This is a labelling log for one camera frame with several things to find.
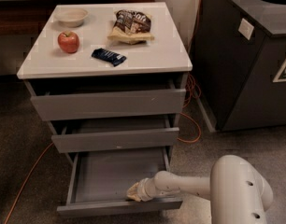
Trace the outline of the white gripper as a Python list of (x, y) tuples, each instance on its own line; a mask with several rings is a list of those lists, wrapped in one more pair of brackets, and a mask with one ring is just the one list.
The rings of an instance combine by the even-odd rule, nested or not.
[(144, 178), (139, 183), (136, 182), (131, 188), (129, 188), (126, 194), (129, 199), (136, 202), (150, 201), (156, 196), (154, 180), (152, 178)]

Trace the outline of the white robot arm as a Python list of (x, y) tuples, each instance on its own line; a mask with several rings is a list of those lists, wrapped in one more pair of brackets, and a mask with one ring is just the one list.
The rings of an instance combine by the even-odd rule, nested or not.
[(266, 179), (235, 155), (220, 157), (209, 177), (160, 171), (135, 183), (126, 195), (136, 202), (148, 202), (180, 192), (209, 200), (212, 224), (267, 224), (265, 212), (274, 199)]

